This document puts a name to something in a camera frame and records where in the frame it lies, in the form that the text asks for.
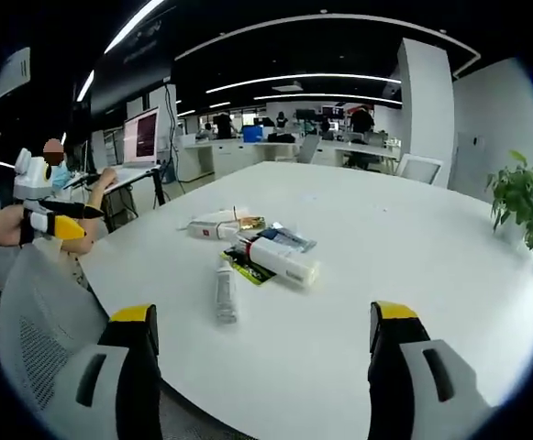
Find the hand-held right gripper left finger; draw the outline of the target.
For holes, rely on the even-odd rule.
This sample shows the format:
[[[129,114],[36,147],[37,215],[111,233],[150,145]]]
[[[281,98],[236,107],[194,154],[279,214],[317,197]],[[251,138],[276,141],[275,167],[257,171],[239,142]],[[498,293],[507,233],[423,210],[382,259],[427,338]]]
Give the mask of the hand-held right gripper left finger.
[[[54,377],[43,417],[55,439],[161,439],[156,306],[114,313]]]

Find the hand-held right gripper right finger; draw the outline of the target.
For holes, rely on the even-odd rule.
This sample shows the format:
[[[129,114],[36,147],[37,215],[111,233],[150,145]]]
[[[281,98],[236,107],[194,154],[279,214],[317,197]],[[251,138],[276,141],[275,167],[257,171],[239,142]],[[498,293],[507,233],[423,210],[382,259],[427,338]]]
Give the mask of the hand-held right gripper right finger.
[[[474,369],[404,304],[371,303],[370,439],[469,439],[494,407]]]

